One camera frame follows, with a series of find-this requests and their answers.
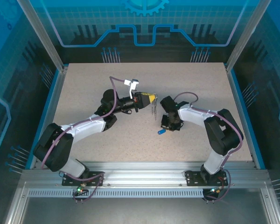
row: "enclosure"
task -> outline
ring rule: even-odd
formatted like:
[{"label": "enclosure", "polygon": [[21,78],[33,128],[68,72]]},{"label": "enclosure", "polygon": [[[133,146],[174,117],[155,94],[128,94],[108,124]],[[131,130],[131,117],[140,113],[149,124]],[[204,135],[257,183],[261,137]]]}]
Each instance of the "enclosure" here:
[{"label": "enclosure", "polygon": [[[109,76],[137,79],[157,106],[118,113],[73,145],[72,157],[105,172],[76,204],[76,187],[42,170],[33,149],[50,123],[91,116]],[[208,159],[205,129],[158,135],[160,101],[185,91],[199,108],[228,109],[244,134],[220,202],[185,178]],[[0,0],[0,223],[44,222],[280,224],[280,0]]]}]

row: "speckled beige tabletop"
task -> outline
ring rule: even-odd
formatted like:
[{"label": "speckled beige tabletop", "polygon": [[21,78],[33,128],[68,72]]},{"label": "speckled beige tabletop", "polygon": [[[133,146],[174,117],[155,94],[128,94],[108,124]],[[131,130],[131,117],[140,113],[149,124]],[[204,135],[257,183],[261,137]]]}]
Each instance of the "speckled beige tabletop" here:
[{"label": "speckled beige tabletop", "polygon": [[[205,161],[210,147],[204,128],[185,122],[181,131],[157,133],[164,113],[160,101],[184,91],[198,94],[197,107],[228,109],[243,129],[223,63],[69,64],[54,122],[65,125],[91,116],[100,106],[104,91],[112,88],[109,76],[138,79],[138,91],[157,93],[157,120],[151,106],[131,115],[116,114],[117,122],[111,129],[72,147],[71,155],[80,161]],[[120,82],[115,85],[120,98],[129,96],[128,86]],[[192,99],[182,95],[177,101]],[[230,160],[252,160],[246,141]]]}]

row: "small blue cylinder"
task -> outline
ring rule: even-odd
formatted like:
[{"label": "small blue cylinder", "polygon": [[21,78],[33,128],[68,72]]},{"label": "small blue cylinder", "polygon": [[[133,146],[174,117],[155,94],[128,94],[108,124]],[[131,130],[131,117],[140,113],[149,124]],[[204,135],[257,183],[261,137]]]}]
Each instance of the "small blue cylinder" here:
[{"label": "small blue cylinder", "polygon": [[166,132],[166,130],[165,129],[162,129],[162,130],[159,130],[158,131],[158,134],[164,134]]}]

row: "work surface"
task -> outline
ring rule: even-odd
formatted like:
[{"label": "work surface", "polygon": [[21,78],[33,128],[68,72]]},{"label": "work surface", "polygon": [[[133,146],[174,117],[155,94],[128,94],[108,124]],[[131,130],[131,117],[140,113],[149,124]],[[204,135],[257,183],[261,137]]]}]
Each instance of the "work surface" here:
[{"label": "work surface", "polygon": [[[117,122],[103,133],[77,142],[70,155],[80,161],[205,161],[210,146],[204,128],[185,122],[180,131],[158,135],[164,110],[160,101],[184,91],[195,92],[195,106],[228,109],[243,130],[223,63],[79,63],[69,64],[54,122],[75,123],[91,116],[112,85],[109,76],[138,79],[137,91],[157,93],[157,119],[151,106],[131,115],[116,114]],[[115,81],[119,98],[129,96],[129,87]],[[177,102],[193,100],[182,95]],[[250,161],[246,140],[230,157],[234,161]]]}]

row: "vertical metal post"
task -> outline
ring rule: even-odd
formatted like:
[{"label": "vertical metal post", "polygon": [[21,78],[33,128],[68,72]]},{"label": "vertical metal post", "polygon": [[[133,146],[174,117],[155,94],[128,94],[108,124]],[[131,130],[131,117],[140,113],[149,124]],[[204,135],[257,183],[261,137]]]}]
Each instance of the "vertical metal post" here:
[{"label": "vertical metal post", "polygon": [[43,27],[42,22],[38,18],[36,11],[34,10],[30,1],[29,0],[17,0],[17,1],[21,6],[27,19],[29,20],[30,24],[32,25],[34,31],[36,32],[38,38],[40,39],[43,46],[45,47],[49,57],[52,59],[54,65],[60,72],[63,72],[63,68],[64,68],[63,62],[59,57],[49,35],[47,34],[45,28]]},{"label": "vertical metal post", "polygon": [[233,52],[231,53],[227,64],[227,72],[230,72],[238,60],[240,54],[242,53],[244,47],[248,43],[248,40],[250,39],[251,35],[253,34],[255,28],[257,27],[260,19],[262,18],[263,14],[266,11],[266,8],[270,4],[271,0],[259,0],[258,5],[256,6],[250,20],[248,21],[241,37],[238,40],[237,45],[233,49]]}]

